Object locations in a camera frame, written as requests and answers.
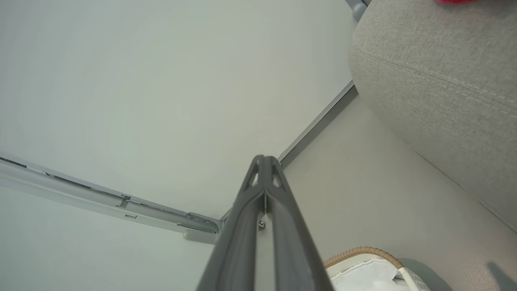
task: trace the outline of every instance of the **sofa seam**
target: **sofa seam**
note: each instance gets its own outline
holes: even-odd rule
[[[408,62],[404,62],[404,61],[401,61],[401,60],[396,60],[396,59],[393,59],[393,58],[388,57],[388,56],[382,56],[382,55],[380,55],[380,54],[378,54],[378,53],[374,53],[374,52],[368,52],[368,53],[367,53],[367,52],[365,52],[365,51],[360,50],[360,49],[359,49],[359,48],[357,48],[355,45],[351,45],[351,46],[352,46],[352,48],[354,48],[355,50],[357,50],[357,51],[359,51],[359,52],[361,52],[361,53],[363,53],[363,54],[366,54],[366,55],[368,55],[368,56],[370,56],[370,57],[374,57],[374,56],[376,55],[377,57],[374,57],[374,58],[376,58],[376,59],[378,59],[378,60],[382,60],[382,61],[386,61],[386,62],[388,62],[388,61],[386,60],[386,59],[388,59],[388,60],[391,60],[391,61],[392,61],[392,62],[388,62],[388,63],[392,63],[392,64],[394,64],[394,65],[399,65],[399,64],[397,64],[396,62],[398,62],[398,63],[402,63],[402,64],[405,64],[405,65],[410,66],[410,67],[405,67],[405,68],[413,69],[413,70],[415,70],[414,68],[419,68],[419,69],[425,70],[425,71],[427,71],[427,72],[431,72],[431,73],[433,73],[433,74],[436,74],[436,75],[438,75],[438,76],[442,76],[442,77],[445,77],[445,78],[448,78],[448,79],[454,80],[454,81],[456,81],[456,82],[458,82],[458,83],[461,83],[461,84],[463,84],[463,85],[470,86],[470,87],[472,87],[472,88],[474,88],[474,89],[477,89],[477,90],[482,91],[482,92],[484,92],[484,93],[490,94],[490,95],[492,95],[492,96],[499,97],[499,98],[501,98],[501,99],[503,99],[503,100],[506,100],[506,101],[507,101],[507,102],[509,102],[509,103],[515,103],[515,100],[512,100],[512,99],[510,99],[510,98],[508,98],[508,97],[504,97],[504,96],[502,96],[502,95],[498,95],[498,94],[496,94],[496,93],[493,93],[493,92],[490,92],[490,91],[485,90],[485,89],[483,89],[483,88],[480,88],[480,87],[478,87],[478,86],[472,85],[472,84],[470,84],[470,83],[468,83],[468,82],[458,80],[458,79],[453,78],[453,77],[451,77],[451,76],[444,75],[444,74],[441,74],[441,73],[435,72],[435,71],[433,71],[433,70],[429,70],[429,69],[427,69],[427,68],[425,68],[425,67],[422,67],[422,66],[418,66],[418,65],[410,64],[410,63],[408,63]],[[449,83],[449,84],[452,84],[452,85],[460,86],[460,85],[458,85],[458,84],[454,84],[453,82],[450,82],[450,81],[446,81],[446,80],[444,80],[444,81],[445,81],[445,82],[447,82],[447,83]]]
[[[510,113],[510,112],[508,112],[508,111],[504,111],[504,110],[502,110],[502,109],[499,109],[499,108],[497,108],[497,107],[495,107],[495,106],[492,106],[492,105],[490,105],[490,104],[488,104],[488,103],[485,103],[485,102],[483,102],[483,101],[481,101],[481,100],[478,100],[477,98],[471,97],[471,96],[469,96],[469,95],[467,95],[467,94],[465,94],[465,93],[462,93],[462,92],[460,92],[460,91],[458,91],[458,90],[455,90],[455,89],[453,89],[453,88],[450,88],[450,87],[448,87],[448,86],[445,86],[445,85],[443,85],[443,84],[441,84],[441,83],[439,83],[439,82],[433,81],[433,80],[428,79],[428,78],[423,77],[423,76],[420,76],[420,75],[418,75],[418,74],[416,74],[416,73],[414,73],[414,72],[402,70],[402,69],[400,69],[400,68],[396,67],[396,66],[399,66],[398,64],[396,64],[396,63],[392,63],[392,62],[389,62],[389,61],[387,61],[387,60],[379,59],[379,58],[374,57],[374,56],[372,56],[372,55],[369,55],[368,53],[365,53],[365,52],[363,52],[363,51],[359,50],[358,48],[356,48],[356,47],[355,47],[355,46],[353,46],[353,45],[352,45],[351,47],[352,47],[353,49],[355,49],[356,51],[358,51],[358,52],[360,52],[360,53],[362,53],[362,54],[364,54],[364,55],[366,55],[366,56],[368,56],[368,57],[370,57],[370,58],[372,58],[372,59],[379,60],[379,61],[384,61],[384,62],[386,62],[386,63],[388,63],[388,64],[392,64],[392,65],[394,65],[394,66],[392,66],[392,68],[394,68],[394,69],[396,69],[396,70],[399,70],[399,71],[404,72],[404,73],[406,73],[406,74],[410,74],[410,75],[416,76],[416,77],[418,77],[418,78],[420,78],[420,79],[423,79],[423,80],[429,81],[429,82],[431,82],[431,83],[437,84],[437,85],[439,85],[439,86],[441,86],[441,87],[443,87],[443,88],[446,88],[446,89],[448,89],[448,90],[450,90],[450,91],[453,91],[453,92],[456,92],[456,93],[458,93],[458,94],[461,94],[462,96],[465,96],[465,97],[466,97],[466,98],[468,98],[468,99],[472,99],[472,100],[474,100],[474,101],[476,101],[476,102],[478,102],[478,103],[481,103],[481,104],[483,104],[483,105],[485,105],[485,106],[488,106],[488,107],[490,107],[490,108],[492,108],[492,109],[495,109],[495,110],[497,110],[497,111],[499,111],[499,112],[501,112],[501,113],[503,113],[503,114],[506,114],[506,115],[508,115],[508,116],[511,116],[511,117],[513,117],[513,118],[516,118],[516,119],[517,119],[517,115],[513,115],[512,113]],[[408,67],[404,67],[404,66],[401,66],[401,67],[406,68],[406,69],[410,69],[410,70],[414,70],[414,69],[412,69],[412,68],[408,68]],[[444,82],[446,82],[446,83],[448,83],[448,84],[451,84],[451,85],[456,85],[456,86],[458,86],[457,84],[454,84],[454,83],[451,83],[451,82],[448,82],[448,81],[445,81],[445,80],[442,80],[442,81],[444,81]],[[484,97],[484,98],[487,98],[487,99],[489,99],[489,100],[494,101],[493,99],[491,99],[491,98],[489,98],[489,97],[485,97],[485,96],[483,96],[483,97]],[[512,107],[510,107],[510,106],[508,106],[508,105],[506,105],[506,104],[501,104],[501,105],[506,106],[506,107],[508,107],[508,108],[510,108],[510,109],[513,109]]]

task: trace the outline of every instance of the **red object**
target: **red object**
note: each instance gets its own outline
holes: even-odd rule
[[[443,4],[462,4],[467,2],[473,2],[475,0],[436,0],[437,2],[443,3]]]

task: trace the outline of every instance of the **screw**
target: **screw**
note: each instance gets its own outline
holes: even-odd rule
[[[266,224],[261,220],[258,222],[258,230],[262,231],[266,227]]]

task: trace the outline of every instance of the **white wall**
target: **white wall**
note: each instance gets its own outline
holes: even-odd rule
[[[351,80],[344,0],[1,1],[0,150],[219,218]]]
[[[195,290],[213,245],[0,185],[0,290]]]

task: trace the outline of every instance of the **gray fabric sofa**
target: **gray fabric sofa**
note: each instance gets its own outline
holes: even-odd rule
[[[374,0],[349,58],[372,111],[516,231],[517,1]]]

